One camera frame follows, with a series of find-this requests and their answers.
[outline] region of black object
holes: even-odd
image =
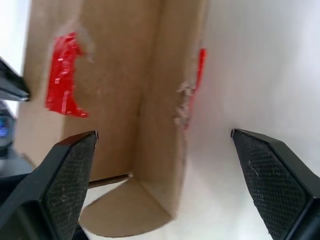
[[[18,76],[0,57],[0,100],[25,102],[30,91],[23,77]]]
[[[98,135],[57,143],[0,207],[0,239],[71,240],[83,206]]]
[[[0,207],[2,204],[4,204],[10,194],[12,194],[17,185],[28,175],[29,173],[0,177]]]
[[[320,240],[320,178],[282,141],[231,132],[245,182],[274,240]]]

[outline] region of cardboard flap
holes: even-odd
[[[170,220],[157,201],[131,178],[86,207],[80,224],[98,236],[119,238],[150,232]]]
[[[91,181],[128,174],[136,146],[145,72],[153,55],[162,0],[33,0],[15,147],[39,165],[69,136],[97,130]],[[45,108],[56,37],[76,32],[85,53],[75,63],[74,97],[88,118]]]
[[[173,217],[185,169],[184,126],[175,122],[185,98],[178,89],[197,80],[206,5],[207,0],[164,1],[140,117],[133,173]]]

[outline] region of cardboard box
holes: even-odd
[[[149,232],[176,216],[185,169],[184,123],[207,0],[33,0],[16,149],[39,165],[61,139],[97,130],[92,187],[127,179],[80,222],[104,237]],[[88,118],[45,108],[55,38],[76,32],[75,99]]]

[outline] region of white surface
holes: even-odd
[[[283,140],[320,175],[320,0],[211,2],[178,219],[126,239],[271,240],[246,188],[231,128]],[[113,187],[90,190],[86,204]]]
[[[0,0],[0,57],[19,75],[23,74],[31,0]],[[14,116],[19,104],[6,101]]]

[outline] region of red tape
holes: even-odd
[[[74,99],[74,75],[77,56],[83,55],[72,32],[56,39],[45,107],[63,115],[86,118],[88,113]]]
[[[203,80],[206,58],[207,58],[207,50],[205,48],[201,48],[200,52],[199,52],[199,62],[198,62],[198,70],[197,70],[197,78],[196,78],[196,87],[195,87],[195,90],[194,90],[192,96],[190,97],[190,100],[189,100],[190,116],[192,115],[193,110],[194,110],[197,91],[199,90],[199,88],[201,86],[201,83],[202,83],[202,80]]]

